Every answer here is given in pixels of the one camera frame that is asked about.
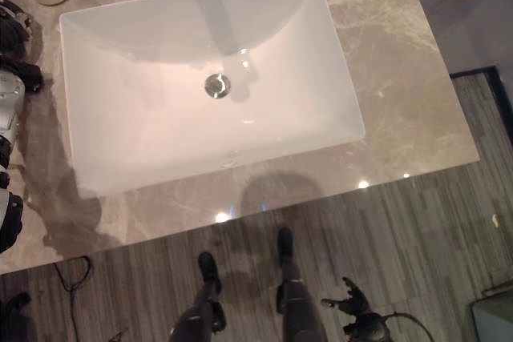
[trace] black boot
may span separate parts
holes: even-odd
[[[198,264],[200,265],[203,281],[205,283],[213,282],[216,287],[216,294],[219,295],[223,286],[219,279],[216,261],[212,254],[207,251],[203,251],[200,256],[198,256]],[[224,310],[217,299],[209,300],[209,302],[212,306],[212,332],[223,331],[226,328],[226,316],[224,315]]]
[[[219,274],[217,273],[216,261],[212,254],[207,251],[203,251],[200,256],[198,256],[198,264],[200,265],[203,281],[213,281],[216,285],[216,293],[219,294],[223,286],[221,285]]]
[[[287,258],[293,257],[293,235],[288,227],[282,227],[278,232],[278,258],[280,267]]]

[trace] black pants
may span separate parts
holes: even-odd
[[[281,267],[283,283],[278,310],[283,314],[283,342],[327,342],[325,329],[292,259]],[[194,304],[171,331],[170,342],[209,342],[212,337],[212,303],[217,302],[214,283],[200,289]]]
[[[194,304],[180,317],[171,330],[169,342],[209,342],[212,337],[212,303],[217,302],[216,285],[206,282]]]
[[[283,342],[327,342],[315,304],[292,259],[284,261],[281,276],[278,311],[283,314]]]

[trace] sink basin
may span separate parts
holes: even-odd
[[[83,198],[365,135],[326,0],[133,0],[60,30]]]

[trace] shoe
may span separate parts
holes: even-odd
[[[213,281],[214,284],[216,284],[216,293],[219,294],[221,292],[222,285],[219,279],[219,274],[217,273],[216,261],[212,254],[207,251],[203,251],[200,256],[198,256],[198,264],[200,265],[203,281]]]
[[[288,227],[282,227],[278,232],[278,258],[280,267],[286,259],[293,257],[293,235]]]

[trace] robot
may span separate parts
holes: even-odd
[[[9,0],[0,0],[0,253],[22,230],[23,201],[7,190],[10,153],[18,134],[25,93],[42,87],[38,66],[22,60],[30,50],[30,17]]]

